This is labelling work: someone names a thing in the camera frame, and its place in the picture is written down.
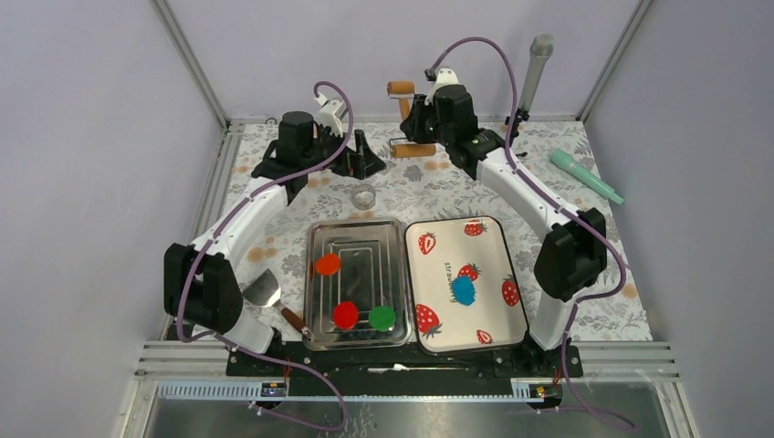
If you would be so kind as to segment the wooden double-ended dough roller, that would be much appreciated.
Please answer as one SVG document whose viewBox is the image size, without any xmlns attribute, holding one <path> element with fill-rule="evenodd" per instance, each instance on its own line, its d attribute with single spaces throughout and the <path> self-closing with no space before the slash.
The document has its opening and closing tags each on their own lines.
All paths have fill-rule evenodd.
<svg viewBox="0 0 774 438">
<path fill-rule="evenodd" d="M 386 85 L 386 91 L 390 99 L 396 100 L 401 116 L 400 128 L 404 130 L 404 124 L 412 115 L 415 85 L 412 81 L 392 80 Z M 394 159 L 426 158 L 436 155 L 434 143 L 417 143 L 408 139 L 408 134 L 401 138 L 388 140 L 391 156 Z"/>
</svg>

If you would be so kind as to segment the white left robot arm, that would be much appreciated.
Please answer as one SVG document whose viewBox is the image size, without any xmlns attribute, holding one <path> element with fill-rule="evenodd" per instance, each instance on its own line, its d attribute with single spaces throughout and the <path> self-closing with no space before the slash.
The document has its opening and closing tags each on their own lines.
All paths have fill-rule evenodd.
<svg viewBox="0 0 774 438">
<path fill-rule="evenodd" d="M 244 308 L 235 266 L 262 229 L 306 187 L 313 172 L 367 178 L 367 145 L 361 130 L 343 124 L 337 110 L 317 117 L 290 111 L 278 123 L 277 138 L 254 169 L 230 209 L 190 244 L 172 244 L 163 259 L 163 304 L 175 318 L 182 342 L 213 336 L 231 348 L 248 349 L 248 363 L 263 375 L 280 369 L 282 349 L 273 329 Z"/>
</svg>

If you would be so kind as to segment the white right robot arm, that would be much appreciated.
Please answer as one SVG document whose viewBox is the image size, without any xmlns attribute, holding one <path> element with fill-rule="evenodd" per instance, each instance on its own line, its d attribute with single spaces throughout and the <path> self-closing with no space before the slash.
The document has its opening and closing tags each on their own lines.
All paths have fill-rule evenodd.
<svg viewBox="0 0 774 438">
<path fill-rule="evenodd" d="M 402 98 L 400 112 L 406 140 L 443 146 L 456 168 L 502 198 L 541 242 L 533 273 L 542 296 L 529 329 L 535 344 L 525 348 L 523 361 L 532 374 L 549 374 L 560 363 L 557 348 L 566 341 L 575 304 L 607 267 L 603 214 L 570 205 L 536 180 L 507 137 L 479 126 L 465 86 Z"/>
</svg>

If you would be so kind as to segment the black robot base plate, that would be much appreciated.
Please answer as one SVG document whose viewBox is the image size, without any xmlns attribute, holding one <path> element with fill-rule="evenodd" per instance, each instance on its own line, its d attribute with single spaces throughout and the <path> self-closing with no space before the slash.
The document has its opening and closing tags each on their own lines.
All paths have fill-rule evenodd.
<svg viewBox="0 0 774 438">
<path fill-rule="evenodd" d="M 577 347 L 566 361 L 558 351 L 535 353 L 522 347 L 485 349 L 453 356 L 425 353 L 415 343 L 400 347 L 313 351 L 300 341 L 275 341 L 268 350 L 273 360 L 257 360 L 244 352 L 229 355 L 226 375 L 277 378 L 296 397 L 330 396 L 331 381 L 347 397 L 489 397 L 510 396 L 513 381 L 536 379 L 549 383 L 584 374 Z M 308 366 L 323 379 L 303 370 L 276 364 L 291 361 Z"/>
</svg>

